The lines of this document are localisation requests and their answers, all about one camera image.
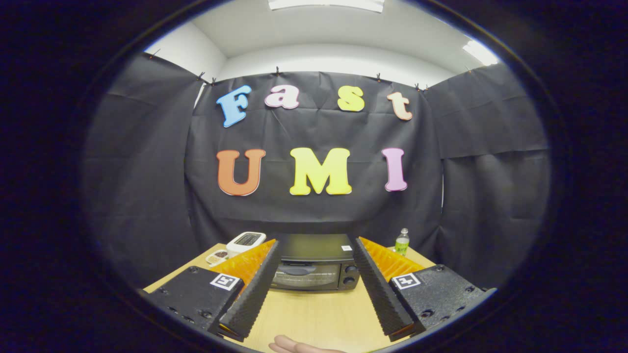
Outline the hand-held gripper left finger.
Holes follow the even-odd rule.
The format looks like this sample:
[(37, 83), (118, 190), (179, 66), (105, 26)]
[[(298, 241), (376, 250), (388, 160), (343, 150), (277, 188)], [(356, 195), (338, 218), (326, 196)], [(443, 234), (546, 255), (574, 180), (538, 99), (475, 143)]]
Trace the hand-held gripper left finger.
[(280, 264), (281, 243), (269, 240), (209, 266), (207, 255), (222, 249), (219, 244), (213, 246), (140, 290), (140, 295), (178, 326), (212, 339), (243, 342)]

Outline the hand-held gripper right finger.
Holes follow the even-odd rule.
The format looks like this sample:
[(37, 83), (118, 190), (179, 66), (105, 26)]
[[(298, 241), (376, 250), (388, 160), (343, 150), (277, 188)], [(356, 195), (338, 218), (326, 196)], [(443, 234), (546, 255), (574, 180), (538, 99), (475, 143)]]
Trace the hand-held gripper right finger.
[(440, 328), (495, 292), (443, 264), (426, 267), (363, 237), (351, 241), (379, 324), (393, 342)]

